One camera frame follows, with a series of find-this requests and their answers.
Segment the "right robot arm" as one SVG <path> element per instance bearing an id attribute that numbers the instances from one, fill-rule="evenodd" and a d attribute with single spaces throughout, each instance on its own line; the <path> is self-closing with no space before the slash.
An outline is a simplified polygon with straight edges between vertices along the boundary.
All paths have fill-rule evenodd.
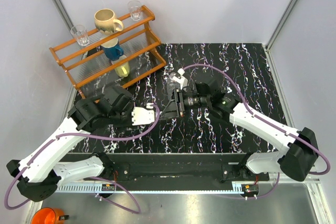
<path id="1" fill-rule="evenodd" d="M 242 100 L 222 92 L 216 81 L 197 83 L 195 89 L 184 77 L 169 77 L 170 100 L 161 115 L 164 119 L 184 117 L 193 109 L 206 108 L 218 121 L 240 126 L 276 148 L 270 153 L 248 153 L 238 167 L 239 176 L 250 180 L 263 172 L 283 172 L 302 182 L 318 158 L 313 130 L 298 130 L 281 124 L 244 105 Z"/>

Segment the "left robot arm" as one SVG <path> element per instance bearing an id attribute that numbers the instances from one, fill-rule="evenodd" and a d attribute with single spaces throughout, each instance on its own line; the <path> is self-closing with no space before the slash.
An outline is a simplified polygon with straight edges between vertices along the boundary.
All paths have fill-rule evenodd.
<path id="1" fill-rule="evenodd" d="M 79 100 L 54 133 L 33 153 L 6 165 L 20 194 L 34 202 L 42 201 L 58 187 L 87 177 L 113 178 L 113 162 L 105 154 L 60 165 L 59 161 L 84 138 L 99 128 L 148 124 L 153 112 L 137 107 L 132 94 L 122 87 L 108 88 L 104 94 Z"/>

